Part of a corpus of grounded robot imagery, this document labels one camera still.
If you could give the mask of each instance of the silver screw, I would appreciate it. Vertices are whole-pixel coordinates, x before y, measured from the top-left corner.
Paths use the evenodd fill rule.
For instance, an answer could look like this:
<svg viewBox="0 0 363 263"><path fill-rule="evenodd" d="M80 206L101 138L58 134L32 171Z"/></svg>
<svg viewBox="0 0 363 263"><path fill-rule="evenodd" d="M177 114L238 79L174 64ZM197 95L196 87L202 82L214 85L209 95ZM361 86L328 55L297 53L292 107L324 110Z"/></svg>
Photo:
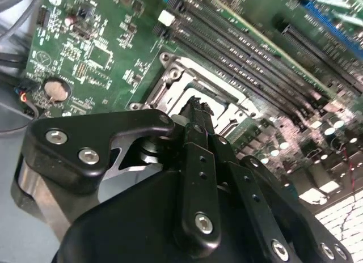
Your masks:
<svg viewBox="0 0 363 263"><path fill-rule="evenodd" d="M227 145L227 140L224 137L220 137L219 140L223 145Z"/></svg>
<svg viewBox="0 0 363 263"><path fill-rule="evenodd" d="M197 131L198 133L202 133L203 131L202 131L202 129L200 128L200 126L198 125L198 124L195 124L194 125L194 129L195 129L195 131Z"/></svg>
<svg viewBox="0 0 363 263"><path fill-rule="evenodd" d="M169 55L168 55L168 54L166 54L166 53L163 53L163 54L161 55L161 58L162 58L162 60L163 60L163 61L168 61L168 60L169 60Z"/></svg>
<svg viewBox="0 0 363 263"><path fill-rule="evenodd" d="M326 246L326 244L325 243L321 243L320 244L320 247L321 247L321 249L322 249L322 251L323 251L323 253L329 258L329 259L331 259L331 260L333 260L334 259L334 254L333 254L333 252L332 252L332 250L330 250L330 248L328 247L328 246Z"/></svg>
<svg viewBox="0 0 363 263"><path fill-rule="evenodd" d="M68 137L62 131L52 130L45 134L45 138L52 144L62 145L67 142Z"/></svg>
<svg viewBox="0 0 363 263"><path fill-rule="evenodd" d="M94 165L98 163L100 160L100 157L98 156L97 152L91 149L83 149L79 152L78 158L88 164L88 165Z"/></svg>
<svg viewBox="0 0 363 263"><path fill-rule="evenodd" d="M347 255L344 253L344 251L337 245L334 245L334 248L336 250L336 252L344 259L344 260L348 260Z"/></svg>
<svg viewBox="0 0 363 263"><path fill-rule="evenodd" d="M138 103L131 103L131 104L129 105L129 108L130 108L131 110L139 110L140 105L139 105Z"/></svg>
<svg viewBox="0 0 363 263"><path fill-rule="evenodd" d="M162 122L166 123L166 124L168 124L168 123L169 123L169 119L168 119L168 117L167 117L167 116L165 116L165 115L163 115L163 114L161 114L161 115L159 116L159 119L160 119Z"/></svg>
<svg viewBox="0 0 363 263"><path fill-rule="evenodd" d="M209 235L213 231L212 221L204 214L197 214L195 216L195 225L206 235Z"/></svg>
<svg viewBox="0 0 363 263"><path fill-rule="evenodd" d="M289 260L288 250L286 250L286 248L278 240L276 239L272 240L271 246L275 254L277 254L277 256L281 260L283 261Z"/></svg>
<svg viewBox="0 0 363 263"><path fill-rule="evenodd" d="M251 159L251 164L254 165L256 168L258 168L259 163L255 159Z"/></svg>
<svg viewBox="0 0 363 263"><path fill-rule="evenodd" d="M177 80L177 79L179 79L181 75L182 75L182 74L181 74L181 72L180 72L180 70L179 70L179 69L173 68L173 69L171 69L171 70L169 71L169 76L170 76L170 78L171 78L172 80Z"/></svg>

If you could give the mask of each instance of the black plastic arm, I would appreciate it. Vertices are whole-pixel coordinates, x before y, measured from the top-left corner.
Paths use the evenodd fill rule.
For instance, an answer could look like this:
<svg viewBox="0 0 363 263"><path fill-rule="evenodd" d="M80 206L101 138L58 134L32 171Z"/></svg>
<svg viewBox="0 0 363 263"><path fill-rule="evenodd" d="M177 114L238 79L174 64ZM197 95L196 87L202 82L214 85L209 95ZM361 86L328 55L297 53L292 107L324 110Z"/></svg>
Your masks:
<svg viewBox="0 0 363 263"><path fill-rule="evenodd" d="M167 136L173 129L174 122L153 109L48 118L28 127L22 154L37 173L72 193L86 194L97 190L108 169L111 149L122 148L123 142L130 139ZM47 139L52 130L61 131L66 137L55 137L52 143ZM79 158L82 150L95 152L96 163L83 162Z"/></svg>

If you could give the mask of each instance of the motherboard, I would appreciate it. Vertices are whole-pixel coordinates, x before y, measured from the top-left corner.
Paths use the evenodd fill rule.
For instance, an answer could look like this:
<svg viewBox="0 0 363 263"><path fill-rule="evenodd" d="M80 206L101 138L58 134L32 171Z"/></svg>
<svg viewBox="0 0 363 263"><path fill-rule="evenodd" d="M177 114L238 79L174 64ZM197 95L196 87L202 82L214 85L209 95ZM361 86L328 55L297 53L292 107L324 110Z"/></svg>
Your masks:
<svg viewBox="0 0 363 263"><path fill-rule="evenodd" d="M281 175L362 136L363 0L43 0L26 68L47 117L213 111Z"/></svg>

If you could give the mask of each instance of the blue slot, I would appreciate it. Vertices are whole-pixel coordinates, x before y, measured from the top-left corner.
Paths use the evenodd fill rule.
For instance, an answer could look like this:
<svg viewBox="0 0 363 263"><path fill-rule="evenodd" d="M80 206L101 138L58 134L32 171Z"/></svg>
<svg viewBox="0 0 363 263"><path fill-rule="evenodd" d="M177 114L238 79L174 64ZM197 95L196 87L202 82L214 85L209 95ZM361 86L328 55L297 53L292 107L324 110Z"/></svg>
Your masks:
<svg viewBox="0 0 363 263"><path fill-rule="evenodd" d="M341 31L339 31L335 26L327 19L311 1L301 1L301 5L310 11L310 13L317 19L320 20L330 32L337 37L349 50L351 50L359 59L363 58L363 50L360 48L359 44L353 42L347 38Z"/></svg>

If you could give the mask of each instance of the gray surface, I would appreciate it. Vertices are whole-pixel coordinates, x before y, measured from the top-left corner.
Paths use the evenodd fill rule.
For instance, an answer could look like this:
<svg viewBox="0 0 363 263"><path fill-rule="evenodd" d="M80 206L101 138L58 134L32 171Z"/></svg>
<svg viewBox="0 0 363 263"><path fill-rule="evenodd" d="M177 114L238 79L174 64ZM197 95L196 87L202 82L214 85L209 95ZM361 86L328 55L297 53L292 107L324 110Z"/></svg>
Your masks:
<svg viewBox="0 0 363 263"><path fill-rule="evenodd" d="M0 261L50 263L59 246L55 235L46 224L19 209L10 196L22 140L23 134L0 138Z"/></svg>
<svg viewBox="0 0 363 263"><path fill-rule="evenodd" d="M0 130L20 127L29 121L15 94L0 81ZM59 242L50 227L19 209L10 188L22 146L23 133L0 136L0 263L50 263ZM105 201L153 174L125 173L102 182L99 198Z"/></svg>

